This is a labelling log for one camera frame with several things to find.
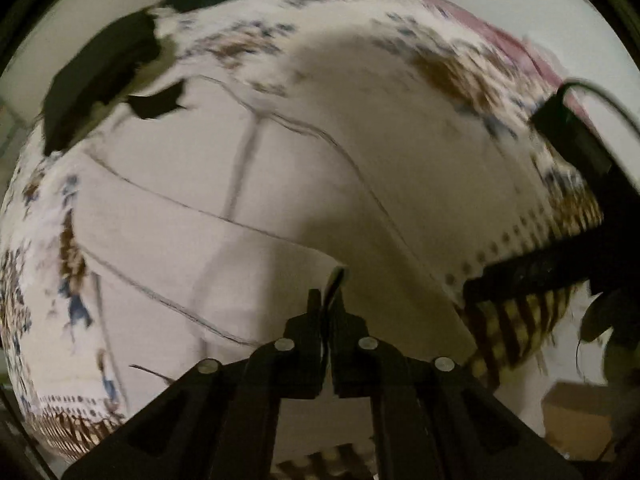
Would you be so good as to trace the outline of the beige long sleeve shirt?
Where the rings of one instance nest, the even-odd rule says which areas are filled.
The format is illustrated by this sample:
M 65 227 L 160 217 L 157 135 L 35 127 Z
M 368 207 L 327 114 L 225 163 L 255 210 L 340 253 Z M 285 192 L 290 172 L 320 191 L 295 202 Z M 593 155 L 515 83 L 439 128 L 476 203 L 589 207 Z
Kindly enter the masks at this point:
M 407 356 L 474 350 L 426 264 L 342 148 L 218 81 L 150 120 L 117 107 L 77 152 L 76 240 L 131 411 L 201 359 L 278 338 L 343 270 L 347 309 Z

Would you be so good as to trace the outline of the brown cardboard box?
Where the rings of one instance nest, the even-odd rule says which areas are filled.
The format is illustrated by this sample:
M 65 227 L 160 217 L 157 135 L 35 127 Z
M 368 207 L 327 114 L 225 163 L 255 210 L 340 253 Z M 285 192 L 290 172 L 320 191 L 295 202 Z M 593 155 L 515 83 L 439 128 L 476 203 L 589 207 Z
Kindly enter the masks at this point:
M 544 440 L 569 460 L 597 460 L 612 440 L 612 400 L 605 386 L 556 382 L 541 408 Z

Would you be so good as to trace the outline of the pink checked bed sheet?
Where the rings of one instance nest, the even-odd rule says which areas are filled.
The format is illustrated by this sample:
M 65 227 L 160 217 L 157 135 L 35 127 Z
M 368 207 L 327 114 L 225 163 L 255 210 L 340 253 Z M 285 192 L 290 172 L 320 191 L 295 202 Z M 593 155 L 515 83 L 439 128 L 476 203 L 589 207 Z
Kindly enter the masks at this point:
M 461 47 L 446 73 L 454 88 L 490 114 L 526 122 L 566 79 L 558 57 L 530 38 L 515 38 L 448 0 L 421 1 L 444 20 L 483 38 L 481 47 Z

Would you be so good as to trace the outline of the floral bed quilt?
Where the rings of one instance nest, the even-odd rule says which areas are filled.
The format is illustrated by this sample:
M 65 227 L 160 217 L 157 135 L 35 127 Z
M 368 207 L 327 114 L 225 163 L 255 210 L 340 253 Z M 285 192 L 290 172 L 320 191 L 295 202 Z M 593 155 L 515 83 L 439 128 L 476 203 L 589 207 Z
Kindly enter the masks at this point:
M 146 11 L 158 58 L 113 101 L 93 104 L 64 151 L 43 154 L 42 109 L 1 208 L 1 339 L 27 427 L 78 460 L 131 411 L 99 289 L 73 228 L 77 152 L 117 107 L 156 119 L 186 82 L 213 79 L 340 146 L 424 257 L 469 332 L 463 362 L 489 388 L 528 360 L 564 315 L 570 288 L 480 306 L 465 281 L 500 259 L 597 226 L 578 172 L 526 122 L 489 113 L 446 73 L 483 38 L 421 0 L 230 0 Z

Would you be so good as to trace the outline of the folded black garment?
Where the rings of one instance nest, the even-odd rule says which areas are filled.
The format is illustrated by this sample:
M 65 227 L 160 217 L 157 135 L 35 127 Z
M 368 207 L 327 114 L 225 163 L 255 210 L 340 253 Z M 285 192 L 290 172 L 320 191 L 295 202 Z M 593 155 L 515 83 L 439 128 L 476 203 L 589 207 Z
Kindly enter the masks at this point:
M 145 10 L 100 30 L 51 81 L 42 104 L 43 154 L 66 150 L 93 104 L 113 101 L 159 55 L 154 18 Z

